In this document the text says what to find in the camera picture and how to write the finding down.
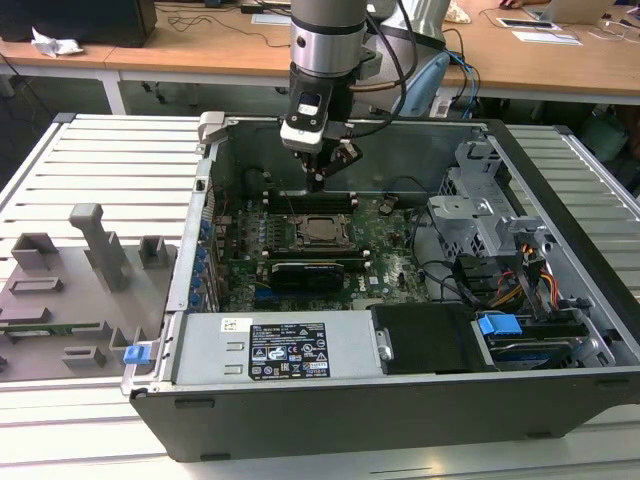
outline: desk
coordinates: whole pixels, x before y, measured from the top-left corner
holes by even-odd
[[[509,29],[493,26],[479,12],[495,8],[498,0],[460,0],[472,18],[456,28],[465,42],[468,61],[482,75],[480,94],[486,97],[556,100],[640,105],[640,45],[599,40],[574,26],[582,47],[524,43]],[[163,10],[177,7],[162,5]],[[621,15],[628,7],[615,7]],[[488,15],[526,17],[522,11],[494,10]],[[251,16],[238,11],[213,14],[225,24],[246,32],[261,33],[274,45],[289,41],[287,27],[252,25]],[[158,24],[145,48],[87,46],[87,53],[51,59],[29,44],[0,43],[0,50],[25,75],[94,78],[102,81],[111,110],[125,114],[119,82],[160,81],[284,87],[288,85],[289,49],[270,48],[259,36],[244,35],[214,21],[203,21],[177,32],[168,18],[175,13],[158,11]],[[199,13],[181,13],[195,17]],[[449,47],[459,50],[458,39],[447,33]],[[0,74],[11,70],[0,63]],[[462,85],[462,74],[451,67],[439,96],[452,97]]]
[[[484,9],[494,9],[486,12],[492,19],[530,19],[524,11],[495,10],[498,0],[459,0],[458,4],[471,16],[472,23],[453,27],[445,24],[443,29],[460,31],[467,61],[482,76],[481,96],[640,105],[640,44],[595,38],[589,34],[594,27],[587,25],[570,26],[582,47],[525,43],[513,35],[514,29],[498,28],[480,14]],[[613,7],[610,12],[614,18],[622,18],[629,8]],[[640,25],[629,16],[625,18]],[[455,32],[445,36],[447,46],[459,51]],[[451,67],[441,94],[456,91],[461,81],[460,69]]]

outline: green circuit board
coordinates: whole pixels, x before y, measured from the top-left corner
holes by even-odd
[[[269,225],[274,215],[263,211],[257,202],[234,205],[224,237],[218,240],[220,262],[227,272],[227,284],[222,288],[222,310],[364,310],[375,303],[429,301],[427,287],[420,282],[418,268],[405,246],[411,230],[409,215],[405,210],[381,215],[380,202],[380,196],[361,198],[358,209],[344,215],[350,241],[366,245],[370,250],[370,266],[346,268],[342,290],[320,296],[278,295],[270,290],[268,272],[273,262],[265,260],[261,252],[272,243]],[[279,217],[286,220],[288,216]],[[283,244],[291,242],[288,230],[283,236],[286,237]],[[348,265],[346,260],[336,261]]]

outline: warning label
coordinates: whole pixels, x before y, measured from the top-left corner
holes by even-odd
[[[249,376],[253,380],[331,376],[324,323],[252,325]]]

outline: black box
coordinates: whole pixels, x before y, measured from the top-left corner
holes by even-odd
[[[33,38],[31,27],[57,39],[141,47],[156,25],[153,0],[2,0],[0,36],[7,42]]]

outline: blue cable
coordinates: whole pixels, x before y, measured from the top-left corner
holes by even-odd
[[[447,53],[451,56],[451,58],[453,58],[456,62],[460,64],[460,66],[464,69],[465,72],[467,72],[471,76],[471,97],[469,99],[469,105],[467,106],[467,109],[462,114],[462,118],[467,118],[467,115],[470,114],[471,106],[473,105],[473,99],[478,94],[476,90],[476,80],[473,76],[473,69],[455,53],[453,52],[447,52]]]

